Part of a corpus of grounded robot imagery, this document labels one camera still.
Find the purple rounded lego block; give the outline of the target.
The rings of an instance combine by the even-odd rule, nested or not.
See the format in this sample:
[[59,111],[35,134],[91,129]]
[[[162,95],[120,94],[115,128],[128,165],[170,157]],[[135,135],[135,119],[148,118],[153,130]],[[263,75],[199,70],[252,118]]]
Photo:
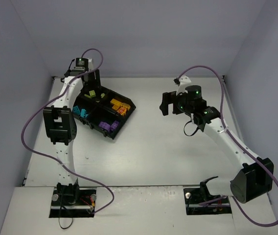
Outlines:
[[110,128],[111,128],[110,124],[103,122],[103,121],[101,121],[98,126],[106,131],[110,131]]

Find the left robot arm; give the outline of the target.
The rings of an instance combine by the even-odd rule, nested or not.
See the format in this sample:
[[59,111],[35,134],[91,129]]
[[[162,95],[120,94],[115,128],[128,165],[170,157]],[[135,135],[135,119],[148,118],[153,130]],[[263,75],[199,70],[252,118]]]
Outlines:
[[64,206],[74,205],[79,198],[78,177],[73,175],[73,141],[77,135],[77,125],[72,109],[88,76],[75,76],[94,69],[91,58],[76,58],[75,63],[72,72],[64,79],[59,98],[43,110],[46,135],[55,147],[59,165],[56,186],[58,200]]

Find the orange and lime lego stack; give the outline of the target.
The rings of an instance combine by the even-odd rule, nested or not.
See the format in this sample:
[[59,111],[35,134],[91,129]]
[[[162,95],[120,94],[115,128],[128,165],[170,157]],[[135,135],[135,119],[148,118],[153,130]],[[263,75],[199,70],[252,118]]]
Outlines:
[[110,101],[110,104],[111,104],[112,106],[114,106],[114,105],[119,105],[119,106],[121,106],[121,102],[118,101],[118,100],[116,100],[116,99],[114,99],[114,98]]

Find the orange rounded lego block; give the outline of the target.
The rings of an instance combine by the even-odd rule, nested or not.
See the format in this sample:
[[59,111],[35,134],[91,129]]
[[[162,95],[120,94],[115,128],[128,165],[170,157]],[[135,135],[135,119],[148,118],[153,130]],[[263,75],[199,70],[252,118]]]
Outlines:
[[131,106],[121,104],[119,109],[117,110],[117,113],[120,114],[121,116],[125,116],[126,113],[130,110]]

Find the purple arch lego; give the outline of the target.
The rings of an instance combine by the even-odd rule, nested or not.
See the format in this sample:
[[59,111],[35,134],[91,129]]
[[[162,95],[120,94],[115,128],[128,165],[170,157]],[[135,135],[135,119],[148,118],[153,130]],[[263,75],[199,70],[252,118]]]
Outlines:
[[119,126],[119,121],[115,120],[110,126],[110,132],[114,132]]

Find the teal 2x4 lego brick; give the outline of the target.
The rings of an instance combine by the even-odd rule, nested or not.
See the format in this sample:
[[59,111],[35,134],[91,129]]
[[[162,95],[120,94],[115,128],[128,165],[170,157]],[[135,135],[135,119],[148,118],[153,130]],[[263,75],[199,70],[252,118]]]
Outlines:
[[89,113],[87,112],[86,109],[81,109],[81,112],[80,112],[80,117],[81,118],[87,118],[89,115]]

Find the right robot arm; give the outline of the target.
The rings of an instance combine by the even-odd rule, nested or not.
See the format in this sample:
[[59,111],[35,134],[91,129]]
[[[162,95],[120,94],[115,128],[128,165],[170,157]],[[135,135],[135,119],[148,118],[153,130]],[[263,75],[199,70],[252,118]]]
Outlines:
[[168,115],[169,105],[173,105],[174,114],[189,116],[196,130],[210,137],[234,166],[236,175],[233,179],[213,176],[202,181],[200,187],[205,190],[205,195],[233,196],[238,202],[247,203],[272,189],[273,162],[249,152],[226,125],[222,113],[207,105],[200,86],[190,85],[163,93],[160,110],[164,116]]

